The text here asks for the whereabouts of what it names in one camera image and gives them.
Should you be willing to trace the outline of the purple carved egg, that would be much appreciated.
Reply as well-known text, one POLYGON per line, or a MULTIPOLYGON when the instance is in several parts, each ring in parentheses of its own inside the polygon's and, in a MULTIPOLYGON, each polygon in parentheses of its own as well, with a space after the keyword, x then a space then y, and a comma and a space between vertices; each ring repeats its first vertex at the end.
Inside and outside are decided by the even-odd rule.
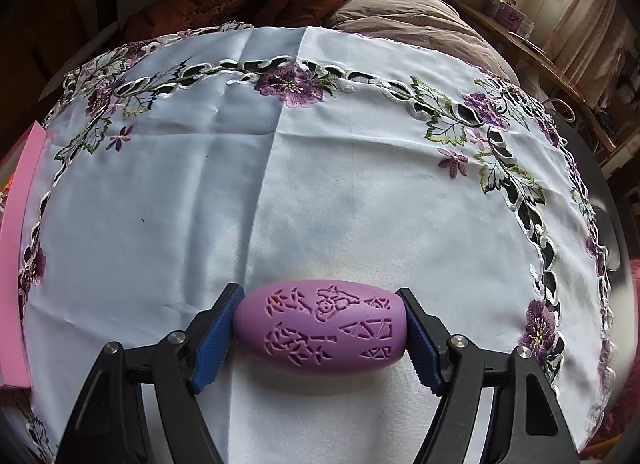
POLYGON ((407 315, 399 296, 376 286, 301 280, 247 295, 235 310, 233 329, 254 357, 281 370, 352 375, 402 358, 407 315))

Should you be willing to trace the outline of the white embroidered floral tablecloth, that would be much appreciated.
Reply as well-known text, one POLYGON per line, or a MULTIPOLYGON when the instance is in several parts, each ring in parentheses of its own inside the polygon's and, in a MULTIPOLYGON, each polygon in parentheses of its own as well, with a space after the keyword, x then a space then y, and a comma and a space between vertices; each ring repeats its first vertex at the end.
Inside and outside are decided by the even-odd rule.
POLYGON ((578 447, 611 392, 590 193, 519 86, 435 50, 323 28, 133 42, 66 77, 23 222, 41 463, 99 350, 187 326, 230 282, 410 288, 478 346, 528 347, 578 447))

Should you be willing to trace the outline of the pink shallow cardboard box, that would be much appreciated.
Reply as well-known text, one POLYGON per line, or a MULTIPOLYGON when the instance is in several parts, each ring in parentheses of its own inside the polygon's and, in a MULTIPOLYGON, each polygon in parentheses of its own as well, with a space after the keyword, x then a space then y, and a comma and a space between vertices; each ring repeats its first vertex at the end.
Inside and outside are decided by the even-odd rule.
POLYGON ((39 123, 32 124, 18 159, 1 221, 0 254, 0 356, 1 388, 28 389, 32 386, 18 306, 18 266, 22 224, 32 178, 47 134, 39 123))

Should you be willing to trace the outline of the wooden side shelf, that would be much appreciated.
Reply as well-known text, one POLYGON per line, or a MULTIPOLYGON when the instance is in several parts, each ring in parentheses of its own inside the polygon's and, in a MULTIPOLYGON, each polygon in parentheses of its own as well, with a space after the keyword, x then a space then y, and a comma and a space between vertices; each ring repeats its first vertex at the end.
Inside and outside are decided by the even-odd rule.
POLYGON ((585 98, 577 90, 576 86, 544 54, 527 46, 521 36, 507 30, 498 22, 486 16, 485 13, 472 8, 464 2, 460 2, 460 0, 446 0, 446 2, 452 8, 455 8, 462 19, 482 34, 492 46, 496 49, 501 47, 503 49, 503 57, 506 60, 514 61, 515 63, 523 61, 537 71, 552 86, 552 91, 550 92, 552 97, 559 98, 560 94, 565 94, 570 98, 570 107, 590 125, 602 148, 608 153, 614 152, 616 144, 599 124, 585 98))

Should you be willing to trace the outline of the beige pink pillow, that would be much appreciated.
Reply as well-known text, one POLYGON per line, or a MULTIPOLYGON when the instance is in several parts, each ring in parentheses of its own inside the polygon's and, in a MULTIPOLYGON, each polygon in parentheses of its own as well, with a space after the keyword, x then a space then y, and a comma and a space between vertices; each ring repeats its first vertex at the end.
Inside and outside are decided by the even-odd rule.
POLYGON ((443 0, 348 0, 327 28, 434 49, 518 85, 512 66, 443 0))

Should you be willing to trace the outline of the purple gift box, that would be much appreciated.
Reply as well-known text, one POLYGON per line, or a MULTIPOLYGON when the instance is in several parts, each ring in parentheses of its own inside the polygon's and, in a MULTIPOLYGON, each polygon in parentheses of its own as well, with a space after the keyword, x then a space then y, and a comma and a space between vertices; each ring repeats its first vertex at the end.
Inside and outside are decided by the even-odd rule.
POLYGON ((488 0, 485 13, 509 32, 529 39, 535 24, 518 8, 515 0, 488 0))

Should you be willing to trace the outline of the pink window curtain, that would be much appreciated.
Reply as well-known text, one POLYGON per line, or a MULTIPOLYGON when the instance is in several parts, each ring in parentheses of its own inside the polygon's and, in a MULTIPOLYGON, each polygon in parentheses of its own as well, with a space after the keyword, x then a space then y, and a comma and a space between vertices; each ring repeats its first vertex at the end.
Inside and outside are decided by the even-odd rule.
POLYGON ((544 51, 587 106, 605 109, 637 37, 617 0, 568 0, 544 51))

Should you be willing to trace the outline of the rust brown quilted jacket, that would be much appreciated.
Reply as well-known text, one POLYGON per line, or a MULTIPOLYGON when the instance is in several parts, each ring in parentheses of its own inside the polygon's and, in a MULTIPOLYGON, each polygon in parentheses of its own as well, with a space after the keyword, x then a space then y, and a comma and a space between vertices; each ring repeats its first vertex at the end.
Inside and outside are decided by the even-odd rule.
POLYGON ((231 21, 254 26, 319 26, 348 0, 158 0, 129 17, 127 42, 231 21))

